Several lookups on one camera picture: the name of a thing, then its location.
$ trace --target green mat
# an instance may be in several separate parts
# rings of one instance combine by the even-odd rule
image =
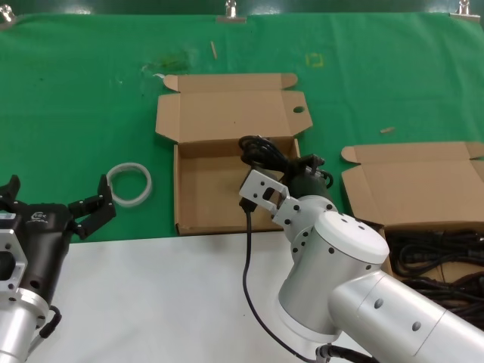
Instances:
[[[483,56],[479,24],[445,14],[30,16],[0,32],[0,184],[16,173],[20,200],[69,203],[112,166],[141,163],[151,197],[89,240],[173,236],[172,143],[154,132],[168,90],[154,74],[293,72],[314,122],[301,151],[326,158],[349,212],[345,145],[484,141]],[[115,188],[134,197],[143,179]]]

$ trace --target cardboard box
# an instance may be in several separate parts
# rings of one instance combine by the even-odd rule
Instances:
[[[484,144],[442,142],[345,147],[358,166],[343,173],[354,216],[399,230],[484,232]],[[452,282],[483,267],[444,264],[424,276]]]
[[[158,100],[156,132],[176,141],[175,223],[179,234],[246,231],[239,188],[249,170],[238,139],[272,138],[290,157],[299,156],[294,135],[312,126],[302,92],[283,91],[295,74],[166,76],[177,91]],[[253,214],[254,231],[275,231],[266,210]]]

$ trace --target wooden stick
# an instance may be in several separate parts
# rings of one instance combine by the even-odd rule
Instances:
[[[394,127],[388,127],[386,129],[380,130],[380,134],[386,134],[387,132],[395,131]]]
[[[215,49],[215,44],[213,44],[213,41],[210,41],[210,45],[212,46],[212,53],[214,59],[217,59],[217,50]]]

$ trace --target box flap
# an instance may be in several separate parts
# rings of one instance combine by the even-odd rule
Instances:
[[[168,75],[163,83],[173,91],[183,93],[270,91],[295,85],[297,76],[294,73]]]
[[[480,143],[345,147],[361,163],[343,173],[355,217],[390,226],[484,222]]]
[[[484,156],[480,142],[422,142],[359,145],[343,148],[341,156],[352,163],[469,160]]]
[[[280,73],[167,76],[180,93],[159,97],[156,131],[179,143],[294,136],[312,125],[304,94],[282,91],[296,81]]]

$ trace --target white ring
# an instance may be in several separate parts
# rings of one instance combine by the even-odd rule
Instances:
[[[131,200],[124,200],[119,198],[117,195],[114,194],[114,189],[113,189],[113,182],[111,181],[112,177],[114,177],[116,174],[119,174],[121,172],[127,172],[131,170],[136,170],[139,172],[142,172],[144,174],[144,177],[146,178],[146,188],[143,190],[143,193],[139,195],[139,197],[136,197],[135,199]],[[106,175],[107,178],[107,183],[109,184],[111,188],[111,194],[113,195],[113,200],[118,203],[120,206],[124,206],[126,208],[129,208],[131,206],[137,206],[138,204],[143,203],[146,198],[151,193],[151,175],[150,172],[148,172],[148,169],[146,169],[144,166],[138,163],[123,163],[114,166]]]

